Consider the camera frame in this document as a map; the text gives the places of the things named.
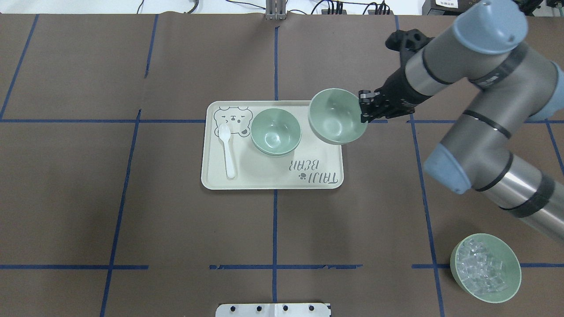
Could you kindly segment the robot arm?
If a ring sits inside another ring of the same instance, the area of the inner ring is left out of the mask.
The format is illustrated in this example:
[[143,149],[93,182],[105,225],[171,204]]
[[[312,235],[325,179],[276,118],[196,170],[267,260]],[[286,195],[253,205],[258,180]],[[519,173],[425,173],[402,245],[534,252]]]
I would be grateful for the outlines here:
[[511,0],[483,0],[435,38],[398,30],[386,41],[401,66],[381,88],[358,93],[361,121],[413,114],[467,78],[479,94],[423,165],[451,191],[483,193],[514,217],[563,240],[563,185],[506,148],[527,120],[563,108],[563,71],[524,41],[526,16]]

